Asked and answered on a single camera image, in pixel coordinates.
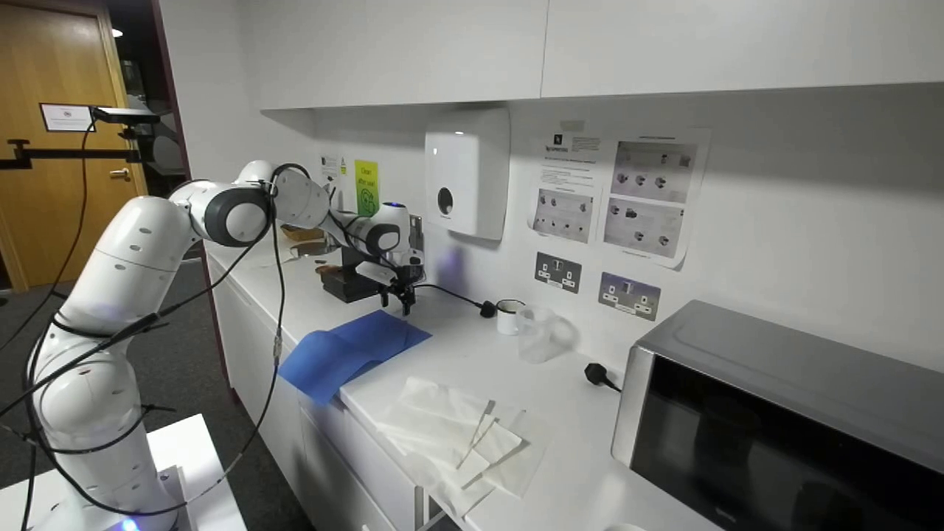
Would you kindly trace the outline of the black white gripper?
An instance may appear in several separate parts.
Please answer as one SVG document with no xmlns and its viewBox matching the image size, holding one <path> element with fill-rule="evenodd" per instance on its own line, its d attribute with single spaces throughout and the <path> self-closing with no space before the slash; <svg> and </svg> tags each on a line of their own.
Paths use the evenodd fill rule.
<svg viewBox="0 0 944 531">
<path fill-rule="evenodd" d="M 415 306 L 415 293 L 411 287 L 426 277 L 426 267 L 418 250 L 390 250 L 378 259 L 364 259 L 358 267 L 358 274 L 378 283 L 380 289 L 390 289 L 405 315 L 411 315 L 411 311 Z"/>
</svg>

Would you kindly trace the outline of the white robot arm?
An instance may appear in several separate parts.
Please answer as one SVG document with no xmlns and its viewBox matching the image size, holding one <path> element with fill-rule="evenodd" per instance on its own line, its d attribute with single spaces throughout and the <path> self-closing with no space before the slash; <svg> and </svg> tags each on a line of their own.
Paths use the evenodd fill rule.
<svg viewBox="0 0 944 531">
<path fill-rule="evenodd" d="M 101 234 L 82 274 L 27 358 L 27 404 L 38 441 L 64 480 L 35 531 L 172 531 L 185 498 L 159 475 L 139 379 L 126 359 L 136 334 L 162 315 L 162 302 L 198 243 L 253 249 L 281 225 L 325 231 L 364 258 L 359 274 L 400 289 L 415 259 L 411 212 L 383 202 L 374 212 L 330 206 L 299 163 L 247 163 L 232 184 L 195 180 L 172 197 L 126 202 Z"/>
</svg>

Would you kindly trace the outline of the white robot base table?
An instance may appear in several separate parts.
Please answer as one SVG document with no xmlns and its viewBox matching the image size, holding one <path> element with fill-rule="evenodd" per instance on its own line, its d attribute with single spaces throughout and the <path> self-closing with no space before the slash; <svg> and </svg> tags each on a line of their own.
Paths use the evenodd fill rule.
<svg viewBox="0 0 944 531">
<path fill-rule="evenodd" d="M 150 430 L 147 445 L 159 473 L 179 473 L 185 531 L 247 531 L 201 414 Z M 69 498 L 69 483 L 57 473 L 41 473 L 35 483 L 4 486 L 0 531 L 20 531 L 24 495 L 32 495 L 30 522 L 38 526 L 52 501 Z"/>
</svg>

